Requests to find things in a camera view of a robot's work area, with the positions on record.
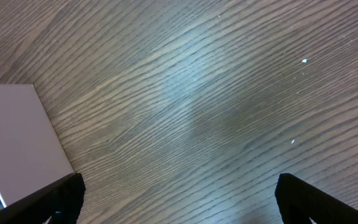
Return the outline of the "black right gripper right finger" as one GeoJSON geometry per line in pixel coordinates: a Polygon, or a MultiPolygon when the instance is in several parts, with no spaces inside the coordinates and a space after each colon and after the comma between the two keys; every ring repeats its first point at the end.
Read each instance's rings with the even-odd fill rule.
{"type": "Polygon", "coordinates": [[[280,174],[275,198],[284,224],[353,224],[358,210],[292,174],[280,174]]]}

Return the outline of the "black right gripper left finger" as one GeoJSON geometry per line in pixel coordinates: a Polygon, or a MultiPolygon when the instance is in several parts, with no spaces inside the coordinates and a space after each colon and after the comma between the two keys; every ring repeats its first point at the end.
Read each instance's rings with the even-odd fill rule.
{"type": "Polygon", "coordinates": [[[76,224],[85,191],[82,175],[68,174],[0,210],[0,224],[76,224]]]}

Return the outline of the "white cardboard box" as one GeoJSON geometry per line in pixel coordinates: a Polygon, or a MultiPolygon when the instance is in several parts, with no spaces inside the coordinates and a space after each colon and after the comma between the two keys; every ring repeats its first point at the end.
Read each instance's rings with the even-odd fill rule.
{"type": "Polygon", "coordinates": [[[0,201],[7,207],[73,173],[33,85],[0,85],[0,201]]]}

